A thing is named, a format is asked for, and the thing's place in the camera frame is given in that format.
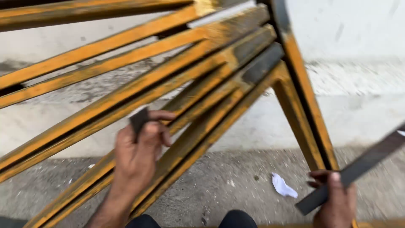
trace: hand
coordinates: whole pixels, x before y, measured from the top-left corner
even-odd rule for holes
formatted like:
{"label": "hand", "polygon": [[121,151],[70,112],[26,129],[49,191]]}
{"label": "hand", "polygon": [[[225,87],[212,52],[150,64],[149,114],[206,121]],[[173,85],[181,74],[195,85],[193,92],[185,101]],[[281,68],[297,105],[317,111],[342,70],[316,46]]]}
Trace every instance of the hand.
{"label": "hand", "polygon": [[356,217],[357,190],[354,184],[344,188],[340,174],[330,170],[317,170],[309,173],[314,181],[308,185],[319,188],[328,185],[328,201],[313,218],[314,228],[351,228],[352,220]]}
{"label": "hand", "polygon": [[171,145],[168,128],[160,120],[173,120],[168,111],[149,111],[149,119],[139,136],[130,125],[121,129],[115,142],[115,170],[111,190],[129,194],[131,198],[146,188],[156,170],[156,161],[162,154],[162,144]]}

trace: crumpled paper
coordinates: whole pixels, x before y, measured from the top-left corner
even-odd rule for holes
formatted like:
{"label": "crumpled paper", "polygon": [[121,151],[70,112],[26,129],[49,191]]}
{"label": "crumpled paper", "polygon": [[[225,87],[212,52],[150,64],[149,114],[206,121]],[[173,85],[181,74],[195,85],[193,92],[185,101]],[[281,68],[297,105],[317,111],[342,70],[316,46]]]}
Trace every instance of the crumpled paper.
{"label": "crumpled paper", "polygon": [[284,179],[281,178],[280,175],[278,175],[275,172],[271,173],[273,175],[273,185],[274,188],[276,189],[276,191],[282,195],[282,196],[291,196],[294,198],[298,197],[298,193],[292,189],[290,186],[286,185],[286,182],[284,181]]}

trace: concrete ground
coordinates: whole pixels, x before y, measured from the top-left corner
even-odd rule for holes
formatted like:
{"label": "concrete ground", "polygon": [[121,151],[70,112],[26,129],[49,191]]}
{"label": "concrete ground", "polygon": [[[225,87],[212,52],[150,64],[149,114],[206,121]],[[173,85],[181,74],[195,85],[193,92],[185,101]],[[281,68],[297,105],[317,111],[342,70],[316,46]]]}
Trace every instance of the concrete ground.
{"label": "concrete ground", "polygon": [[[362,148],[337,149],[341,166]],[[49,159],[0,184],[0,216],[29,219],[77,180],[99,158]],[[228,210],[242,209],[258,224],[310,222],[294,204],[311,189],[308,168],[299,150],[207,153],[153,204],[150,214],[163,227],[217,226]],[[298,192],[298,199],[279,195],[276,172]],[[358,182],[358,220],[405,216],[405,149],[391,156]],[[105,191],[62,221],[58,227],[82,227]]]}

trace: black pants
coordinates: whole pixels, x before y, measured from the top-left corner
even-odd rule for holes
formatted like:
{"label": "black pants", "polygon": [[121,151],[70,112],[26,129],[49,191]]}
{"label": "black pants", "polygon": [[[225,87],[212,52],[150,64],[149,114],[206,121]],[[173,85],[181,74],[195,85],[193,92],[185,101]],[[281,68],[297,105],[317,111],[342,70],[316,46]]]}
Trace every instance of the black pants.
{"label": "black pants", "polygon": [[[125,228],[161,228],[150,215],[141,215],[134,218]],[[257,228],[246,212],[240,210],[229,211],[218,228]]]}

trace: metal frame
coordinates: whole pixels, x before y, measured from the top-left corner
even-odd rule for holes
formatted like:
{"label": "metal frame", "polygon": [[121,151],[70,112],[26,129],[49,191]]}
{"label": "metal frame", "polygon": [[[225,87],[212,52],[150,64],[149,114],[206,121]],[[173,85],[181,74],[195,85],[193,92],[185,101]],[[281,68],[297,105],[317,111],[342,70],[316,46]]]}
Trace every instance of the metal frame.
{"label": "metal frame", "polygon": [[[163,109],[177,115],[174,121],[165,122],[172,134],[189,123],[190,126],[158,161],[152,184],[135,200],[131,217],[142,214],[152,205],[268,87],[274,88],[309,168],[338,170],[332,144],[291,31],[284,0],[263,0],[268,9],[258,5],[195,29],[185,26],[240,2],[243,0],[73,0],[0,10],[2,32],[176,9],[145,24],[1,76],[0,94],[5,95],[0,97],[0,109],[189,46],[0,158],[0,183],[188,81],[193,82]],[[20,0],[18,4],[32,3]],[[19,88],[22,82],[150,36],[162,39],[27,88]],[[111,183],[114,166],[111,151],[25,227],[56,225]],[[359,225],[353,221],[352,225],[354,228],[405,227],[402,220]],[[304,228],[309,225],[259,227]]]}

